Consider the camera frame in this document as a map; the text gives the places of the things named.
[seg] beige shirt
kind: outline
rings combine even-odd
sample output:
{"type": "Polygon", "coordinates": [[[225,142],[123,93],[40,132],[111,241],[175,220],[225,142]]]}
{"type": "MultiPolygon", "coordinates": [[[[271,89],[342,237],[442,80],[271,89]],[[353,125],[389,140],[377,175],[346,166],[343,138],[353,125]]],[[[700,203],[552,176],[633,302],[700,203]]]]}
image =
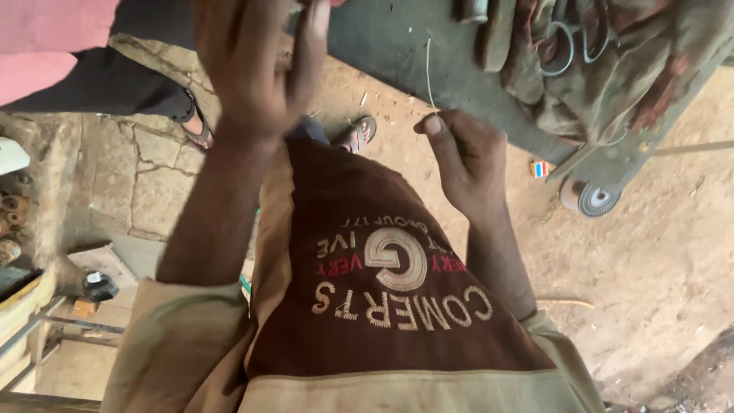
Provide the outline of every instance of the beige shirt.
{"type": "Polygon", "coordinates": [[[518,323],[399,174],[289,140],[261,204],[250,310],[237,284],[142,282],[103,412],[604,411],[571,341],[518,323]]]}

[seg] bottle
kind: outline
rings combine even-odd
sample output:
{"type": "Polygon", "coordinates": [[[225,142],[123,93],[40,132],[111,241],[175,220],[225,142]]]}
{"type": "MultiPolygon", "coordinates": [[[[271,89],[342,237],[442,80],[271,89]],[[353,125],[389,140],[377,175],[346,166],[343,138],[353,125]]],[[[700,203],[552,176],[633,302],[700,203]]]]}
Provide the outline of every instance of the bottle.
{"type": "Polygon", "coordinates": [[[0,175],[23,169],[31,163],[31,157],[14,140],[0,136],[0,175]]]}

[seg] person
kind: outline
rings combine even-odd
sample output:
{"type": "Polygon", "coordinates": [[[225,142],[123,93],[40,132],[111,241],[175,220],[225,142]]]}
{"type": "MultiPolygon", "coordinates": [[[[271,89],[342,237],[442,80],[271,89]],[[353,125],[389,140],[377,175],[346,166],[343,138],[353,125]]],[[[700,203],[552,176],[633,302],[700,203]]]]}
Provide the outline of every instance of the person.
{"type": "Polygon", "coordinates": [[[506,135],[458,111],[415,126],[470,222],[464,263],[401,175],[354,153],[371,122],[348,151],[309,138],[299,119],[330,6],[302,12],[281,71],[288,4],[195,2],[217,142],[156,280],[140,282],[101,411],[603,412],[537,310],[505,199],[506,135]],[[258,205],[248,306],[237,281],[258,205]]]}
{"type": "Polygon", "coordinates": [[[6,5],[0,111],[162,115],[180,123],[194,143],[211,146],[211,128],[191,90],[106,45],[110,35],[125,33],[194,50],[189,1],[6,5]]]}

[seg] sandal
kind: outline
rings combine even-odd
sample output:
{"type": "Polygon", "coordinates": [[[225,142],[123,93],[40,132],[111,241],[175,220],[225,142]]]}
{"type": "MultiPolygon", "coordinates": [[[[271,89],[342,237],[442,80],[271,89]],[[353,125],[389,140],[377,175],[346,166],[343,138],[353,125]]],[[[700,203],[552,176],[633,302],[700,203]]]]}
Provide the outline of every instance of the sandal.
{"type": "Polygon", "coordinates": [[[199,102],[196,100],[196,96],[194,96],[194,93],[191,90],[186,89],[186,94],[191,98],[191,100],[194,102],[194,108],[196,109],[196,114],[199,116],[199,119],[201,120],[202,128],[201,133],[195,134],[194,132],[189,131],[186,129],[186,127],[183,127],[183,131],[186,133],[186,136],[194,143],[196,144],[196,147],[202,151],[206,152],[207,149],[211,147],[213,142],[210,142],[209,135],[211,134],[212,140],[214,140],[214,133],[212,133],[211,128],[209,127],[209,123],[206,121],[206,118],[204,117],[204,112],[202,112],[201,108],[199,107],[199,102]]]}
{"type": "Polygon", "coordinates": [[[365,116],[350,126],[335,141],[335,145],[344,147],[353,154],[359,154],[372,142],[377,133],[377,121],[371,116],[365,116]]]}

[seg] metal table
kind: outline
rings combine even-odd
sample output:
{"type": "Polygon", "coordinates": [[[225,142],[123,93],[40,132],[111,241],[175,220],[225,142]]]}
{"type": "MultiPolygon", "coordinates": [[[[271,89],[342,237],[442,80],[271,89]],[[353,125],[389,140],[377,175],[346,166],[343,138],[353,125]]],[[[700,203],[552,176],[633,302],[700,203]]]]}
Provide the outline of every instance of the metal table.
{"type": "MultiPolygon", "coordinates": [[[[560,165],[578,147],[538,129],[522,105],[505,92],[499,75],[485,73],[475,56],[478,26],[458,23],[454,0],[351,0],[332,13],[329,54],[402,92],[429,101],[426,43],[431,37],[431,89],[436,107],[462,109],[504,129],[509,142],[560,165]]],[[[688,95],[672,105],[661,127],[599,148],[571,173],[609,193],[619,193],[653,154],[721,60],[709,62],[688,95]],[[647,143],[647,151],[641,144],[647,143]]]]}

